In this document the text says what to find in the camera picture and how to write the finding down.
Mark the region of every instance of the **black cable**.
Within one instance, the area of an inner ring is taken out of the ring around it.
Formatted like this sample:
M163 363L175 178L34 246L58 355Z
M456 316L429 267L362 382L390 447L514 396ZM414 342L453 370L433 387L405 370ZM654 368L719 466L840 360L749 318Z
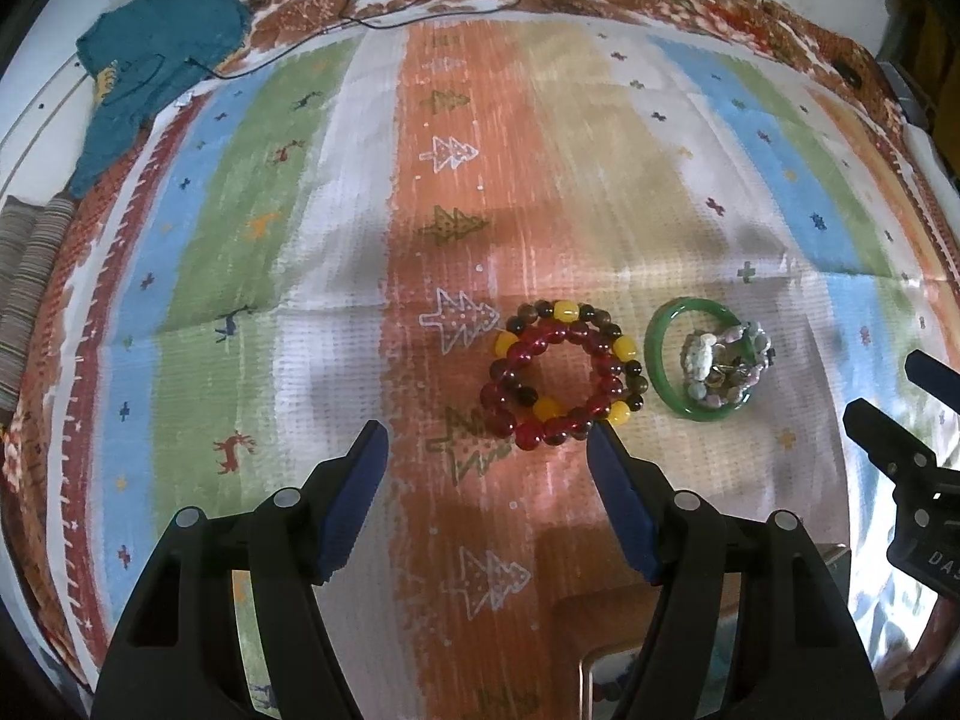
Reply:
M373 18L382 19L385 16L393 16L397 13L402 13L403 11L413 7L414 5L419 5L426 1L429 1L429 0L411 0L407 2L407 4L400 6L395 10L392 10L388 13L381 13L379 16L374 16ZM281 60L283 57L285 57L286 55L289 55L291 52L294 52L300 46L304 45L305 43L308 43L314 38L318 38L320 36L328 34L335 28L342 28L342 26L347 25L348 23L356 23L357 25L366 26L366 28L368 29L396 29L399 26L408 26L408 25L412 25L413 23L426 22L426 20L440 19L440 18L443 18L444 16L483 16L491 13L499 13L501 10L509 10L510 8L517 7L520 4L520 1L521 0L514 0L513 2L510 2L510 4L506 4L506 5L495 7L495 8L488 8L486 10L464 9L464 10L449 10L449 11L443 11L440 13L428 13L424 16L416 17L415 19L405 20L405 22L388 23L387 25L377 25L376 23L370 23L363 19L354 19L352 16L347 16L346 15L347 8L349 8L351 0L346 0L344 2L344 6L340 9L340 12L337 14L338 23L333 23L330 26L325 26L324 28L318 29L316 32L310 33L304 38L299 39L299 41L296 41L293 45L286 47L286 49L282 50L282 52L280 52L277 56L272 56L266 62L260 65L257 65L255 68L245 70L243 71L243 73L236 73L236 74L233 74L232 76L223 76L222 74L218 73L217 71L203 64L203 62L200 62L199 60L194 59L192 56L188 57L186 61L192 65L196 65L197 67L207 71L208 74L210 74L210 76L213 76L215 79L219 79L223 81L243 79L243 77L250 76L251 74L256 73L258 70L262 70L265 67L274 64L274 62Z

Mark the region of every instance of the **striped cushion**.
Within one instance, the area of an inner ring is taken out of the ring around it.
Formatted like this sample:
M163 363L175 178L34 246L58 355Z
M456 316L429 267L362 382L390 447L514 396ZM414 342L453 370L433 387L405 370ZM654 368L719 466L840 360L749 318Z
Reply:
M0 410L16 409L40 300L76 210L73 200L60 196L40 208L13 276L10 296L0 313Z
M6 307L13 285L13 274L34 229L40 208L20 202L12 194L0 209L0 314Z

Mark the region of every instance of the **green jade bangle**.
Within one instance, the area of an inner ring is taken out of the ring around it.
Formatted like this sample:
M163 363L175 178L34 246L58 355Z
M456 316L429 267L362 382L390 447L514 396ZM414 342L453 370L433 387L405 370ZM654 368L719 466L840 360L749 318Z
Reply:
M664 338L667 328L673 323L673 320L688 311L702 311L710 314L723 322L725 328L741 324L730 309L713 300L707 300L707 298L677 298L671 300L665 306L656 310L656 314L650 319L650 324L647 325L646 338L643 340L643 357L647 364L647 376L650 378L650 383L654 386L656 394L680 416L697 422L717 422L717 420L727 418L737 409L745 406L747 401L750 400L750 391L744 394L739 403L728 403L718 409L708 409L697 403L685 390L683 394L678 394L673 389L664 371ZM737 343L740 344L743 358L752 365L757 358L752 345L746 340L746 336Z

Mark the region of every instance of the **teal garment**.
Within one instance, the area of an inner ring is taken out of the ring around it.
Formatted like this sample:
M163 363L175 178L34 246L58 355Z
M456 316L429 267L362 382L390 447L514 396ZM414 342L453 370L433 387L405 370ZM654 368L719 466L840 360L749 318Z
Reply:
M93 112L83 152L67 185L84 196L133 145L142 124L243 43L251 14L240 0L133 0L104 13L77 41L86 71L113 66L115 82Z

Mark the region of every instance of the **red beaded bracelet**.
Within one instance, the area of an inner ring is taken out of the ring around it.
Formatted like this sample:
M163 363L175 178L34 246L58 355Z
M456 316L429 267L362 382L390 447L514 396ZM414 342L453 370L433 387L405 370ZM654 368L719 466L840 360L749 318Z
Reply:
M551 343L564 341L584 348L598 376L594 394L568 412L549 395L540 396L531 386L521 384L517 375ZM613 324L608 312L587 303L524 303L517 315L507 320L507 329L498 335L493 351L497 359L490 366L491 381L480 389L480 405L485 410L487 429L501 439L514 436L519 449L536 449L541 443L559 446L571 436L582 442L594 420L606 419L619 425L630 412L643 408L648 383L636 359L637 345ZM626 383L620 378L624 373ZM532 409L533 416L517 424L514 413L507 408L508 396Z

